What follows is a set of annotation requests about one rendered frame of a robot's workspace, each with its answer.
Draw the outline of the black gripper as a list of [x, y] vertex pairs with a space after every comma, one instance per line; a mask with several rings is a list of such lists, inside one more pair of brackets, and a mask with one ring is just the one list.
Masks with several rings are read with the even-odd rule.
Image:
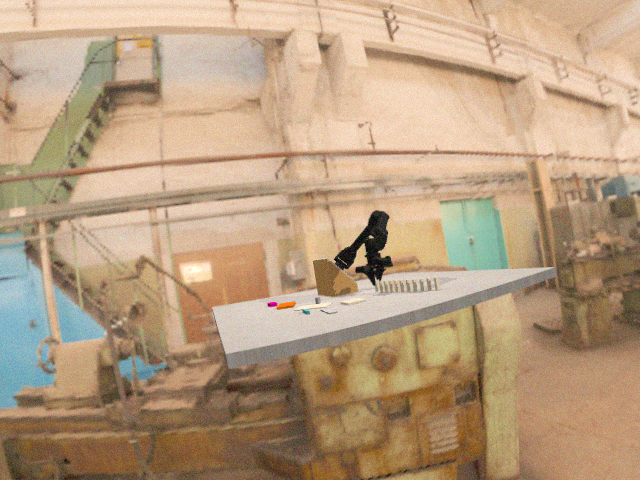
[[[360, 266], [360, 267], [356, 267], [356, 273], [364, 273], [367, 275], [369, 281], [373, 284], [373, 286], [376, 286], [376, 282], [375, 282], [375, 277], [376, 280], [379, 279], [379, 281], [381, 281], [382, 279], [382, 275], [384, 273], [384, 271], [386, 269], [386, 267], [381, 268], [379, 266], [373, 266], [372, 265], [372, 261], [373, 261], [373, 256], [375, 255], [375, 257], [378, 257], [378, 255], [380, 255], [380, 253], [378, 253], [378, 251], [376, 252], [369, 252], [366, 253], [367, 255], [365, 255], [365, 258], [367, 257], [367, 261], [368, 264], [366, 264], [366, 266]], [[373, 269], [375, 269], [373, 271]], [[375, 276], [374, 276], [375, 275]]]

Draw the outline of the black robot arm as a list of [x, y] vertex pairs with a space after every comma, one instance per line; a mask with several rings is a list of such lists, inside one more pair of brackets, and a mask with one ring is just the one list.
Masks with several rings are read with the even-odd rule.
[[[340, 269], [344, 270], [345, 268], [348, 270], [350, 268], [357, 256], [358, 249], [363, 245], [363, 243], [365, 243], [366, 253], [381, 251], [384, 249], [388, 237], [386, 226], [390, 216], [383, 210], [375, 210], [370, 216], [371, 217], [369, 218], [367, 227], [357, 237], [353, 244], [349, 247], [346, 247], [334, 258], [334, 260], [336, 261], [335, 264]], [[370, 238], [370, 235], [372, 235], [374, 238]], [[390, 263], [390, 256], [385, 256], [385, 258], [381, 258], [380, 255], [378, 255], [378, 257], [375, 257], [375, 255], [373, 256], [373, 266], [376, 265], [384, 268], [389, 267]]]

